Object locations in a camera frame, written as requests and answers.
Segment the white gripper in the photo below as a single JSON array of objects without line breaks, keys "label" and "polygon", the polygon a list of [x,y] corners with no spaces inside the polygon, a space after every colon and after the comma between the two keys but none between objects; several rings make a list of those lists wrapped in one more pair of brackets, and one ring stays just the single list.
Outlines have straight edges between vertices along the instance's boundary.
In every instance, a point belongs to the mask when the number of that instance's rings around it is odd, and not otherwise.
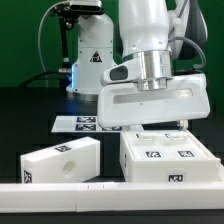
[{"label": "white gripper", "polygon": [[180,131],[188,121],[210,113],[203,73],[175,76],[165,89],[139,91],[136,83],[105,86],[98,96],[97,117],[102,128],[144,131],[141,124],[178,121]]}]

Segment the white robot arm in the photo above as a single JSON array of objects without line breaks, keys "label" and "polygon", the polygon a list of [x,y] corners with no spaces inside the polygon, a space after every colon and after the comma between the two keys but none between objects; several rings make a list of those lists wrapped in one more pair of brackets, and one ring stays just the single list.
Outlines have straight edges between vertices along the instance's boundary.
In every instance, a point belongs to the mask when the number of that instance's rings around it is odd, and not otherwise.
[{"label": "white robot arm", "polygon": [[103,128],[200,119],[208,116],[203,62],[174,72],[172,62],[202,55],[207,27],[198,0],[118,0],[119,21],[100,0],[71,0],[80,13],[78,60],[67,91],[95,96]]}]

